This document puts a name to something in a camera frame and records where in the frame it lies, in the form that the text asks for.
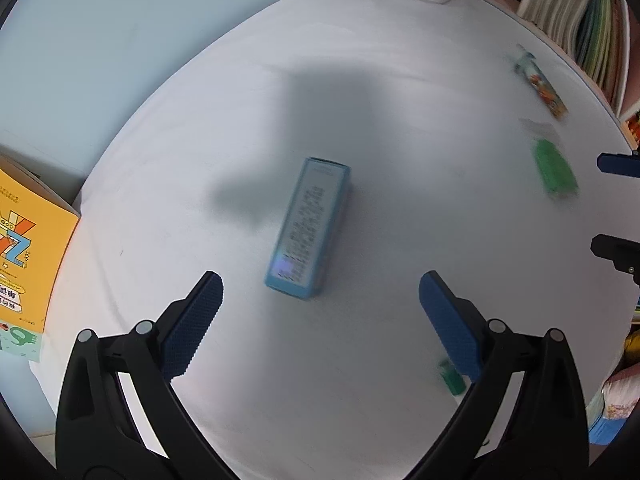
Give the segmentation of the green clay bag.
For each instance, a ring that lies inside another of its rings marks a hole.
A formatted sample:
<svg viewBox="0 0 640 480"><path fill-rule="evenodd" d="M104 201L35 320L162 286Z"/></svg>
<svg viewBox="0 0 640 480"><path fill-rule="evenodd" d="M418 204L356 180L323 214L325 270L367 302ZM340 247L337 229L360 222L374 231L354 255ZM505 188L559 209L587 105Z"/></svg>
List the green clay bag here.
<svg viewBox="0 0 640 480"><path fill-rule="evenodd" d="M548 122L521 118L520 123L530 137L534 163L544 192L556 200L576 196L579 192L578 182L565 156L559 133Z"/></svg>

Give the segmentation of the green marker pen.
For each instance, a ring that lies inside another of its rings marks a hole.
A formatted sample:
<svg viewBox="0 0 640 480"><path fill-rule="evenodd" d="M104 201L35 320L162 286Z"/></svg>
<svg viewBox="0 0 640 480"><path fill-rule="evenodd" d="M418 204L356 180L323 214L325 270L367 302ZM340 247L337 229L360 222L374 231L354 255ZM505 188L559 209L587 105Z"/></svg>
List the green marker pen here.
<svg viewBox="0 0 640 480"><path fill-rule="evenodd" d="M448 359L440 361L437 365L437 370L440 378L442 378L448 391L453 396L463 396L466 393L468 386L463 376Z"/></svg>

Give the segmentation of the wooden bookshelf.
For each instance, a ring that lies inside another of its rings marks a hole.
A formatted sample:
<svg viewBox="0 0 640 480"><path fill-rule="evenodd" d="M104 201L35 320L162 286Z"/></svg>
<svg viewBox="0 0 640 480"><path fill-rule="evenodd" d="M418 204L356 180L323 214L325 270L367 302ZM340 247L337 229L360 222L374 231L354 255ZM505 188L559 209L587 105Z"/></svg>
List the wooden bookshelf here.
<svg viewBox="0 0 640 480"><path fill-rule="evenodd" d="M626 0L518 0L515 15L576 65L608 103L639 151L639 126L623 118L631 69L631 7Z"/></svg>

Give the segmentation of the colourful glue tube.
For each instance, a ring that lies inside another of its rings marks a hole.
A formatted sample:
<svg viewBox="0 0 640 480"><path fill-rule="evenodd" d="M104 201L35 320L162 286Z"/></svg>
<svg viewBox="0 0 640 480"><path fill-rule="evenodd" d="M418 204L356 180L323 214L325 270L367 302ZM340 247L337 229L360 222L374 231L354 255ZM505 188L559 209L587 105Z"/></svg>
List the colourful glue tube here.
<svg viewBox="0 0 640 480"><path fill-rule="evenodd" d="M567 108L564 102L538 66L535 55L520 44L518 45L518 55L513 60L513 67L514 72L522 76L535 90L538 98L544 102L555 119L560 120L566 115Z"/></svg>

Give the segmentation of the yellow children's book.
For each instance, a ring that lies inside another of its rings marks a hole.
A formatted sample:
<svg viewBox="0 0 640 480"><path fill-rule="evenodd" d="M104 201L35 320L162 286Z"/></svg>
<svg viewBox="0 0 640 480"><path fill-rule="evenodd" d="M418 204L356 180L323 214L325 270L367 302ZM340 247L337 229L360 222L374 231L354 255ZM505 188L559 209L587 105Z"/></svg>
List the yellow children's book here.
<svg viewBox="0 0 640 480"><path fill-rule="evenodd" d="M42 333L80 214L13 159L0 169L1 319Z"/></svg>

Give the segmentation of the light blue medicine box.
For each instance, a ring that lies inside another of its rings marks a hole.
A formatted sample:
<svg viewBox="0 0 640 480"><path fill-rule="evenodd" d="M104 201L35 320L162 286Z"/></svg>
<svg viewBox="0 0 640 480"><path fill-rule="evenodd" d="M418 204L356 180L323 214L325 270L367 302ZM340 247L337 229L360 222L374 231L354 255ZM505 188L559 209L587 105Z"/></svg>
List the light blue medicine box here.
<svg viewBox="0 0 640 480"><path fill-rule="evenodd" d="M270 258L267 287L303 300L318 295L351 173L338 162L305 159Z"/></svg>

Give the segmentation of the green elephant booklet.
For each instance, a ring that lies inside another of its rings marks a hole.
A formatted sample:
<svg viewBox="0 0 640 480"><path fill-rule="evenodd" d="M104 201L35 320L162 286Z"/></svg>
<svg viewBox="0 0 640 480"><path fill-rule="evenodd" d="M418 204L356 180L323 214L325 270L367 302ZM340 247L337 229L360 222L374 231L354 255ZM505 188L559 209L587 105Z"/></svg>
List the green elephant booklet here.
<svg viewBox="0 0 640 480"><path fill-rule="evenodd" d="M32 362L40 360L42 335L2 322L0 324L1 350L28 359Z"/></svg>

